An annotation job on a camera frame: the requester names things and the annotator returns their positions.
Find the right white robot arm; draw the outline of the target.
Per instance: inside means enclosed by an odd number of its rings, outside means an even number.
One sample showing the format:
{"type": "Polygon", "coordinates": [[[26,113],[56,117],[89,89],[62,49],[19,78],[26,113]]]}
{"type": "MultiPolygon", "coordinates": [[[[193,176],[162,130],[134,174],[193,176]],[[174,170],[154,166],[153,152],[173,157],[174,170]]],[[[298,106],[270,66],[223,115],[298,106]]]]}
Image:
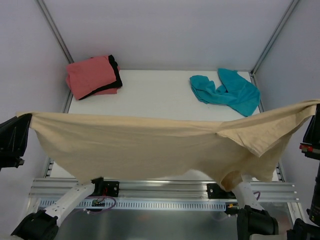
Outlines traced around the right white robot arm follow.
{"type": "MultiPolygon", "coordinates": [[[[305,157],[320,159],[320,105],[316,106],[299,149],[305,157]]],[[[315,185],[310,208],[307,210],[313,225],[301,218],[294,221],[293,228],[279,234],[278,221],[262,208],[252,192],[249,183],[230,181],[223,186],[228,198],[237,199],[240,209],[237,213],[237,238],[239,240],[318,240],[320,238],[320,173],[315,185]]]]}

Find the teal t shirt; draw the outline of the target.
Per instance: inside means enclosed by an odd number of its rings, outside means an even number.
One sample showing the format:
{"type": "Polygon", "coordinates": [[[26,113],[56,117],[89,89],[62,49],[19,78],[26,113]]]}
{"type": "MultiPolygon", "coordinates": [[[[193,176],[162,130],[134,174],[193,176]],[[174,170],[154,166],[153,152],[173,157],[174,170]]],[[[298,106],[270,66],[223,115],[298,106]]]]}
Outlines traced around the teal t shirt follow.
{"type": "Polygon", "coordinates": [[[219,87],[207,76],[191,76],[189,82],[195,97],[202,103],[225,105],[244,117],[252,116],[260,104],[258,88],[236,70],[219,68],[217,75],[221,81],[219,87]]]}

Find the beige t shirt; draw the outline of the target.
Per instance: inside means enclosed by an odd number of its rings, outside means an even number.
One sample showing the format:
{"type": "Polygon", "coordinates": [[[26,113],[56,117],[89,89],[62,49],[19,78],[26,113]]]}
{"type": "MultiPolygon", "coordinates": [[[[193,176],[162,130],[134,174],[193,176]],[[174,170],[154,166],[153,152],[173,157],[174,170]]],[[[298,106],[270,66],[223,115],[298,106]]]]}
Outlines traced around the beige t shirt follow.
{"type": "Polygon", "coordinates": [[[200,171],[231,191],[270,182],[292,135],[316,113],[307,100],[233,121],[33,112],[45,153],[80,183],[147,180],[200,171]]]}

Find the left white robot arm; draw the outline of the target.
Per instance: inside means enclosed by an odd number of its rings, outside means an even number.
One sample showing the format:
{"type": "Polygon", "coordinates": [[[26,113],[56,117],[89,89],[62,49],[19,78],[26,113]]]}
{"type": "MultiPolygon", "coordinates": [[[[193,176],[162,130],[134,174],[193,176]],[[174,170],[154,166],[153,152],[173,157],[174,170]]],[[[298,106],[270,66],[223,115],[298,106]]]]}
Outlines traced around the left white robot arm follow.
{"type": "MultiPolygon", "coordinates": [[[[0,168],[18,168],[24,164],[29,126],[32,114],[13,117],[0,124],[0,168]]],[[[88,183],[77,183],[58,201],[44,210],[28,214],[8,234],[1,234],[2,240],[53,240],[62,222],[85,198],[98,196],[104,190],[104,179],[93,178],[88,183]]]]}

